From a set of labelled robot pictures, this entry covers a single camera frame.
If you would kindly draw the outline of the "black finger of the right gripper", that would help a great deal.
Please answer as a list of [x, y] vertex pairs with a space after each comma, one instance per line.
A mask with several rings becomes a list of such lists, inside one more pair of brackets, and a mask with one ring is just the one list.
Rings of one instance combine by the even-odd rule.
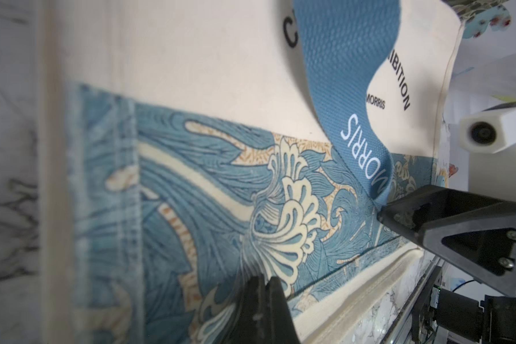
[[378, 220], [477, 281], [516, 296], [516, 202], [428, 185], [388, 203]]

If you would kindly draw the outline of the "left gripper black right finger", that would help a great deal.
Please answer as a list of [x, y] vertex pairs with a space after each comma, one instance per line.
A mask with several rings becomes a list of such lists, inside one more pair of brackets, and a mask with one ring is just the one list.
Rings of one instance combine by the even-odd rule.
[[265, 343], [300, 344], [281, 279], [272, 277], [266, 291]]

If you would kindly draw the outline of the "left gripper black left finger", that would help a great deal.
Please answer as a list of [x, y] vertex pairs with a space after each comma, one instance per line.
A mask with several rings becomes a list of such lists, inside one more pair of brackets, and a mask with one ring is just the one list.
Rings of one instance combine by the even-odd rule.
[[227, 337], [228, 343], [263, 343], [266, 339], [265, 279], [251, 277], [237, 303], [234, 325]]

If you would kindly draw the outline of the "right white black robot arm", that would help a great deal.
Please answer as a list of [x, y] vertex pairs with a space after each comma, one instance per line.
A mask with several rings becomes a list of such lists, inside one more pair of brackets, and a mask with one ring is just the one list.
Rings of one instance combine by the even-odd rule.
[[516, 202], [424, 186], [384, 206], [378, 220], [488, 285], [500, 296], [473, 300], [439, 289], [430, 279], [417, 315], [437, 305], [437, 325], [476, 343], [516, 343]]

